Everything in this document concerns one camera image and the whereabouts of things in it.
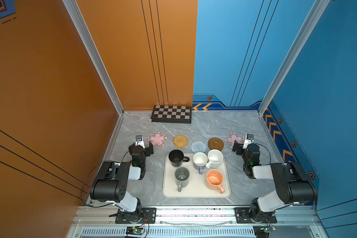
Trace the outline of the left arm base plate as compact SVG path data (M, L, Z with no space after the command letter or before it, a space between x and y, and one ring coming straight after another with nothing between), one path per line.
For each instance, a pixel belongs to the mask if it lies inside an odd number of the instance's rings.
M156 208L143 207L134 213L117 212L115 216L116 224L155 224L156 222Z

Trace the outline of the woven rattan round coaster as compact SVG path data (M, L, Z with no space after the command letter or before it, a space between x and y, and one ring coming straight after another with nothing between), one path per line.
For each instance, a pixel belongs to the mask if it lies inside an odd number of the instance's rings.
M184 135L178 135L173 138L173 144L177 148L184 148L188 145L188 138Z

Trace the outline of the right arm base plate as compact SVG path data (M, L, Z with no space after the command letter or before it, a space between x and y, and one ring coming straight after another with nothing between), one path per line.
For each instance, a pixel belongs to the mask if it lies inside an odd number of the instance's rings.
M238 224L256 223L256 224L276 224L276 215L273 212L262 212L259 209L252 210L247 207L234 208Z

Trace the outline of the pink flower coaster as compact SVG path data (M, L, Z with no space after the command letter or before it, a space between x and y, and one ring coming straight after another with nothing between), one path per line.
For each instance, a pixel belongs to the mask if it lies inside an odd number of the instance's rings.
M166 141L168 140L168 136L160 131L156 131L152 133L147 138L149 142L151 142L153 147L158 147L158 148L165 147Z
M235 141L239 144L243 144L245 141L245 136L235 132L230 132L224 139L224 142L228 144L230 148L233 148Z

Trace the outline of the brown wooden round coaster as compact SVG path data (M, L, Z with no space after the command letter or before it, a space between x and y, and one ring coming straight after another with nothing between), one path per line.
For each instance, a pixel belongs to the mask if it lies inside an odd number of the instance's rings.
M208 147L210 150L216 149L216 150L222 151L224 148L224 142L223 142L223 140L221 140L217 137L213 137L208 140Z

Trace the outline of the blue woven round coaster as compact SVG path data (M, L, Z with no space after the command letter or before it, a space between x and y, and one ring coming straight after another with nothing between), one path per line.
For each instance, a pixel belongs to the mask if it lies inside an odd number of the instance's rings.
M191 151L195 153L206 153L207 151L207 146L201 141L196 141L191 144Z

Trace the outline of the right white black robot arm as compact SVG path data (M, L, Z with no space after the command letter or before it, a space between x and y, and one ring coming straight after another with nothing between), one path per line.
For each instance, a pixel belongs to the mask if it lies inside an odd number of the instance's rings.
M260 147L253 142L234 142L233 151L241 155L244 172L250 179L270 179L275 190L253 199L250 207L234 209L237 223L277 222L275 212L295 203L308 203L317 200L317 190L300 163L260 164Z

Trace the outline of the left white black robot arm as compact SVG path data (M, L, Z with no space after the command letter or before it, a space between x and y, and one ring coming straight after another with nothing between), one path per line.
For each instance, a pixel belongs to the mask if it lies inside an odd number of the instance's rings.
M105 161L102 163L90 188L90 198L105 202L105 206L116 206L115 217L120 224L139 223L147 220L140 199L128 191L130 180L142 180L146 173L146 157L154 153L153 144L147 147L141 142L129 146L130 162Z

